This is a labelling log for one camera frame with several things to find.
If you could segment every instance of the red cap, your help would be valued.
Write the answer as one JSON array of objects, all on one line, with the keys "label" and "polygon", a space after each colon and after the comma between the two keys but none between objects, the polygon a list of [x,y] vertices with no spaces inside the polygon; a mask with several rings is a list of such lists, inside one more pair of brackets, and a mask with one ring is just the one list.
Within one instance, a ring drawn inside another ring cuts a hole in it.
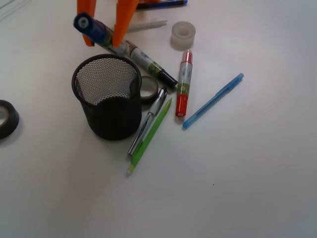
[{"label": "red cap", "polygon": [[182,63],[187,63],[187,62],[193,65],[193,53],[191,50],[187,50],[183,53]]},{"label": "red cap", "polygon": [[177,95],[177,105],[175,116],[181,118],[186,115],[188,96],[186,94]]}]

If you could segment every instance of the silver pen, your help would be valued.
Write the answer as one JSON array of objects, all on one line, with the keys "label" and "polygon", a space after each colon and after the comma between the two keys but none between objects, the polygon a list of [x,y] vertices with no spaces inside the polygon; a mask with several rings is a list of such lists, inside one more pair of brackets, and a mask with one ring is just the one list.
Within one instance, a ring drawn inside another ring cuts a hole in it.
[{"label": "silver pen", "polygon": [[139,146],[140,142],[142,141],[144,135],[146,134],[152,121],[154,120],[154,117],[156,117],[157,114],[159,113],[159,110],[163,105],[163,102],[166,98],[166,95],[167,95],[167,88],[162,87],[162,89],[158,93],[158,98],[155,100],[155,102],[151,106],[147,116],[145,117],[145,120],[144,120],[142,126],[137,131],[137,135],[136,135],[136,137],[135,137],[135,139],[134,139],[134,141],[129,149],[128,155],[127,155],[128,161],[131,160],[133,153],[135,152],[135,150]]}]

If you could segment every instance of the orange object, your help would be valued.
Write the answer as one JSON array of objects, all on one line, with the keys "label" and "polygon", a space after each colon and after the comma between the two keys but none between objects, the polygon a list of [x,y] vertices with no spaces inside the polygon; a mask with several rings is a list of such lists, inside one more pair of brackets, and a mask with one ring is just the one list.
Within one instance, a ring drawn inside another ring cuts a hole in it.
[{"label": "orange object", "polygon": [[114,25],[114,35],[112,37],[112,45],[114,47],[120,46],[138,3],[139,0],[118,0],[116,24]]},{"label": "orange object", "polygon": [[[94,17],[96,1],[97,0],[77,0],[77,14],[86,12]],[[83,35],[83,37],[87,46],[93,46],[91,40],[87,36]]]}]

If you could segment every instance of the blue pen cap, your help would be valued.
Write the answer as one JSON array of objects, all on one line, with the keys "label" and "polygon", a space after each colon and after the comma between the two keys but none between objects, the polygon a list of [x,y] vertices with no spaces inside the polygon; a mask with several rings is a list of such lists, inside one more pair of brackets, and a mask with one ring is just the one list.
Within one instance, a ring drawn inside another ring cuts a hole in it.
[{"label": "blue pen cap", "polygon": [[80,13],[75,17],[74,27],[96,43],[104,42],[107,36],[106,26],[86,12]]}]

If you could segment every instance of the tape roll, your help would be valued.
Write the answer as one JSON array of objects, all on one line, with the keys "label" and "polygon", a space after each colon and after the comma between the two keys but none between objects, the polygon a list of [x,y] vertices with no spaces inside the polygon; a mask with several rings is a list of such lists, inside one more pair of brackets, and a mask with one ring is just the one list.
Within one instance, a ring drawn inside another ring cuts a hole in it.
[{"label": "tape roll", "polygon": [[0,100],[0,139],[10,135],[19,124],[19,114],[13,105]]},{"label": "tape roll", "polygon": [[180,21],[173,25],[171,40],[173,43],[189,48],[194,43],[196,28],[187,21]]},{"label": "tape roll", "polygon": [[149,76],[142,76],[142,86],[141,86],[141,92],[146,91],[146,92],[153,92],[149,96],[141,96],[141,103],[143,105],[153,103],[156,98],[158,97],[159,93],[159,85],[155,79]]}]

